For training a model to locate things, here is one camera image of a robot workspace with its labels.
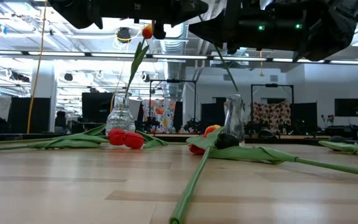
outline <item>wooden tabletop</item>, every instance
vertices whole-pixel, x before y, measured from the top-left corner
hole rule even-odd
[[[323,147],[266,146],[358,167]],[[168,223],[200,159],[177,145],[0,151],[0,224]],[[186,223],[358,224],[358,175],[209,159]]]

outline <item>patterned curtain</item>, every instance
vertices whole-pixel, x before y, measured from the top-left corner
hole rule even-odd
[[[278,125],[287,122],[291,125],[291,109],[289,103],[254,103],[254,122],[260,119],[267,121],[273,133],[278,131]]]
[[[149,116],[149,100],[144,100],[143,104],[143,120],[147,121]],[[177,102],[173,100],[152,100],[151,101],[151,117],[160,122],[156,133],[170,133],[173,126],[173,115]]]

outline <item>desk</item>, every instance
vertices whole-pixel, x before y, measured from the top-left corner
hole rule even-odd
[[[323,147],[265,146],[358,167]],[[179,145],[0,151],[0,224],[166,224],[200,159]],[[358,175],[209,159],[186,223],[358,224]]]

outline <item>ceiling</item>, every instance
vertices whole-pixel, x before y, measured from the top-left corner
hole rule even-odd
[[[208,20],[216,17],[226,5],[222,0],[203,0],[209,4],[209,10],[203,14],[203,19]],[[42,36],[42,15],[44,13],[43,1],[30,0],[5,0],[0,1],[0,50],[19,50],[19,51],[39,51]],[[100,30],[95,25],[85,29],[76,29],[69,24],[59,13],[51,7],[47,7],[44,31],[44,51],[54,52],[117,52],[134,53],[137,44],[142,40],[140,31],[151,21],[140,20],[135,24],[133,19],[112,19],[103,18],[104,29]],[[211,55],[214,54],[213,45],[197,38],[195,35],[187,32],[189,24],[199,22],[198,18],[193,18],[185,24],[170,28],[165,26],[167,39],[165,42],[157,39],[150,39],[147,44],[150,45],[149,54],[164,54],[165,44],[170,42],[179,42],[183,44],[183,50],[180,54],[186,55]],[[120,27],[128,27],[131,35],[131,41],[123,44],[117,39],[117,32]],[[358,34],[356,33],[354,44],[358,43]],[[291,58],[291,52],[281,50],[263,50],[241,49],[243,56],[248,57],[280,57]],[[358,47],[349,47],[328,59],[357,59]],[[19,73],[30,80],[32,78],[33,68],[37,61],[29,58],[0,57],[0,94],[14,96],[29,96],[30,83],[12,79],[12,73]],[[185,67],[194,68],[194,60],[147,60],[142,63],[138,69],[131,84],[131,91],[134,98],[148,97],[149,83],[143,81],[144,75],[151,79],[166,79],[170,71],[167,67],[173,63],[183,64]],[[211,67],[201,73],[225,74],[221,68],[213,68],[209,62],[205,67]],[[276,68],[285,73],[294,65],[288,63],[263,63],[247,62],[240,68]],[[55,67],[62,72],[58,74],[58,106],[60,109],[76,111],[80,106],[81,93],[89,91],[88,86],[92,85],[99,91],[114,91],[117,86],[126,86],[129,80],[131,62],[128,60],[71,60],[56,59]],[[65,74],[70,73],[73,76],[72,81],[65,80]],[[182,71],[176,78],[194,78],[193,75],[185,74]],[[199,79],[199,82],[218,84],[221,79],[208,80]],[[166,83],[153,83],[156,87],[154,97],[170,97],[181,95],[181,85],[167,85]]]

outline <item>glass vase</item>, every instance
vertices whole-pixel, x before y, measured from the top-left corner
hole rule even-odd
[[[242,143],[244,142],[244,121],[242,117],[241,95],[229,95],[226,97],[227,113],[224,121],[223,132],[231,134]]]
[[[124,131],[135,131],[134,117],[129,111],[129,97],[131,93],[115,92],[114,105],[106,121],[106,135],[114,128]]]

